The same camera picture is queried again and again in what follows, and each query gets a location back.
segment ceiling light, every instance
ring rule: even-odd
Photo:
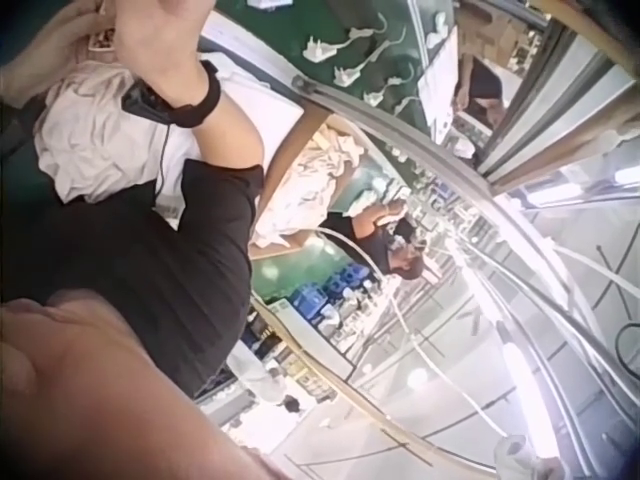
[[[640,183],[640,165],[618,170],[615,173],[614,178],[618,185],[626,186]]]
[[[424,368],[416,368],[407,377],[407,386],[411,390],[420,390],[429,381],[429,374]]]
[[[548,203],[562,202],[582,195],[583,190],[575,183],[565,183],[551,188],[545,188],[538,192],[529,193],[527,200],[534,205],[545,205]]]
[[[515,344],[505,343],[502,348],[507,369],[516,385],[520,406],[522,407],[529,430],[529,437],[536,454],[540,458],[559,457],[558,442],[549,418],[549,412],[544,404],[531,368],[529,368],[524,355]]]

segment wrist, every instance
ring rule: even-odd
[[[198,105],[209,91],[209,77],[199,61],[144,80],[174,108]]]

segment black smart watch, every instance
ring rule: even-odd
[[[122,97],[122,110],[137,117],[162,125],[176,125],[181,128],[195,128],[215,110],[220,102],[220,81],[218,70],[209,61],[200,62],[209,78],[209,90],[198,105],[184,105],[173,108],[144,81],[138,79]]]

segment black t-shirt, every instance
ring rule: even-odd
[[[353,219],[351,217],[345,217],[342,213],[338,212],[330,212],[320,226],[345,236],[369,255],[383,274],[387,275],[391,273],[388,248],[390,234],[385,228],[377,227],[368,237],[356,238],[356,234],[353,231]],[[366,261],[355,248],[336,237],[330,237],[329,235],[327,235],[327,237],[356,263],[371,268],[369,262]]]
[[[462,60],[458,63],[458,71],[462,71]],[[455,95],[458,94],[458,90],[460,90],[459,81],[455,88]],[[473,57],[473,69],[471,70],[469,84],[469,106],[465,109],[465,112],[490,130],[493,130],[493,126],[487,118],[487,109],[476,102],[476,99],[501,100],[502,80],[481,60]]]
[[[248,242],[262,167],[187,160],[178,231],[134,187],[47,214],[3,254],[3,301],[40,303],[89,289],[113,305],[155,364],[194,396],[240,337],[249,303]]]
[[[458,62],[458,72],[462,71],[462,59]],[[460,90],[460,81],[455,88],[455,93]],[[502,99],[502,80],[487,67],[481,60],[473,57],[473,69],[469,81],[469,100],[500,100]]]

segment woman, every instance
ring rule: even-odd
[[[405,280],[420,277],[424,268],[422,255],[412,245],[394,245],[384,225],[398,217],[405,209],[404,200],[394,200],[388,205],[375,204],[355,217],[345,217],[339,212],[330,212],[320,227],[346,237],[362,249],[384,275],[396,274]],[[335,236],[331,241],[338,245],[356,263],[369,266],[360,252]]]

